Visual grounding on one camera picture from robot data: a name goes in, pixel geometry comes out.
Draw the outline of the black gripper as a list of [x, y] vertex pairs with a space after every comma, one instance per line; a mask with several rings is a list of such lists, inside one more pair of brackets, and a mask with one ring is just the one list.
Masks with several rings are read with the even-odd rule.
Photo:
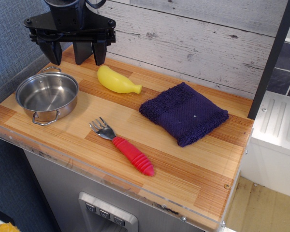
[[92, 52], [97, 66], [103, 65], [107, 45], [116, 41], [116, 22], [99, 15], [91, 9], [98, 9], [104, 2], [47, 2], [49, 12], [24, 20], [30, 30], [30, 38], [48, 43], [39, 47], [55, 65], [61, 64], [62, 48], [60, 42], [93, 42]]

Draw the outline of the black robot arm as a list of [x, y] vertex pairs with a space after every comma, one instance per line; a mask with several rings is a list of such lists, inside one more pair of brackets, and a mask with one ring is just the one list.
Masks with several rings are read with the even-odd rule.
[[116, 22], [92, 12], [105, 4], [88, 0], [48, 0], [50, 11], [24, 20], [30, 38], [49, 61], [60, 65], [61, 43], [73, 44], [76, 64], [94, 56], [97, 66], [103, 65], [107, 46], [116, 41]]

